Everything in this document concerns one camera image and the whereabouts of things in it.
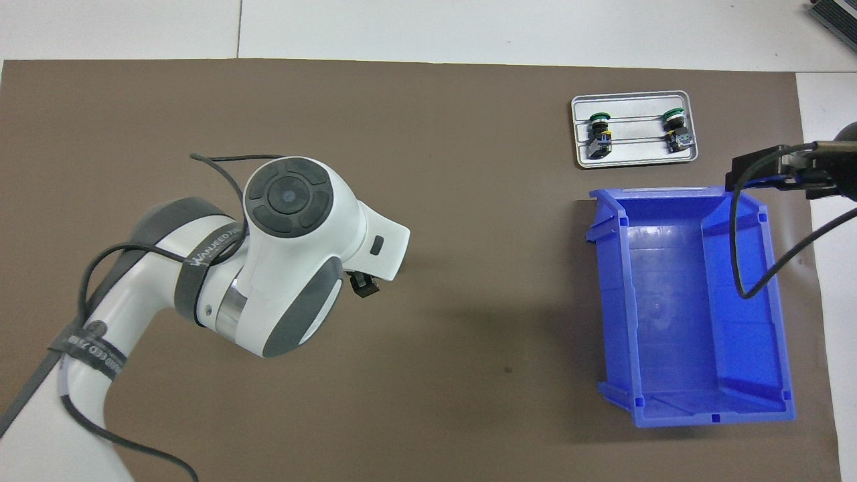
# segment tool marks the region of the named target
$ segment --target black bracket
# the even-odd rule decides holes
[[[351,288],[360,298],[366,298],[380,291],[378,285],[375,284],[374,276],[371,274],[361,273],[360,271],[348,271],[347,273],[348,277],[351,278]]]

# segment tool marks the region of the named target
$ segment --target silver tray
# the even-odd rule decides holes
[[[693,133],[696,144],[687,150],[671,153],[664,141],[667,133],[661,116],[675,107],[684,108],[685,125]],[[586,156],[589,118],[596,112],[610,114],[613,152],[601,159],[589,159]],[[689,162],[698,154],[690,98],[681,90],[579,95],[572,99],[572,130],[578,164],[585,169]]]

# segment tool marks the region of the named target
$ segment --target circular control button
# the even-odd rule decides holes
[[[268,202],[282,214],[294,214],[309,202],[309,188],[300,178],[280,178],[268,188]]]

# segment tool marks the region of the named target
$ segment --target brown work surface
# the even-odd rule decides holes
[[[671,89],[690,94],[698,160],[576,167],[572,97]],[[151,206],[204,196],[240,213],[189,152],[303,154],[411,229],[399,277],[371,298],[343,292],[281,358],[162,313],[108,396],[115,432],[190,461],[204,482],[839,480],[810,251],[780,276],[796,421],[644,430],[596,391],[589,191],[720,184],[733,156],[800,142],[794,75],[7,61],[0,123],[0,409],[73,316],[87,262]],[[228,168],[243,184],[256,166]],[[809,204],[758,197],[782,254],[809,231]],[[120,451],[138,480],[184,477]]]

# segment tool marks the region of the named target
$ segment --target blue plastic bin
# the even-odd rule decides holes
[[[723,188],[595,190],[607,381],[638,427],[794,419],[776,277],[741,299]],[[750,286],[773,264],[766,206],[742,195],[739,253]]]

